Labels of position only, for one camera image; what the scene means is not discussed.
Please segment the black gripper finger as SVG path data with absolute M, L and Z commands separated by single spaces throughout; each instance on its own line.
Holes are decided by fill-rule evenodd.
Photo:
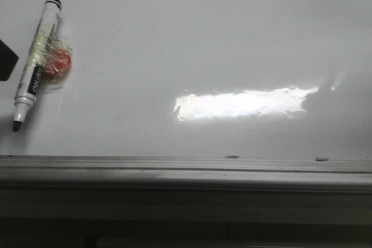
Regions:
M 7 81 L 19 57 L 3 41 L 0 43 L 0 81 Z

